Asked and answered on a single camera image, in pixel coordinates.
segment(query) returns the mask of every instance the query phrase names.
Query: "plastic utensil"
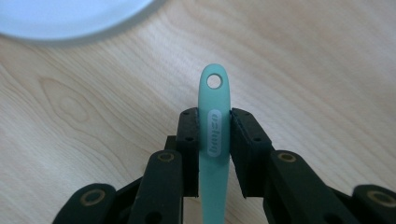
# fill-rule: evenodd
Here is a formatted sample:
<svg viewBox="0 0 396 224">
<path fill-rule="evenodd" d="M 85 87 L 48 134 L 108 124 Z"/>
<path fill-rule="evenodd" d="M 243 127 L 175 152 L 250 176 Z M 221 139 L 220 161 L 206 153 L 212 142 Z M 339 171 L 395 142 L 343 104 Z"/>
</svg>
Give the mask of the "plastic utensil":
<svg viewBox="0 0 396 224">
<path fill-rule="evenodd" d="M 208 84 L 212 76 L 220 84 Z M 208 65 L 199 86 L 200 118 L 199 179 L 205 224 L 224 223 L 228 170 L 230 163 L 230 87 L 225 69 Z"/>
</svg>

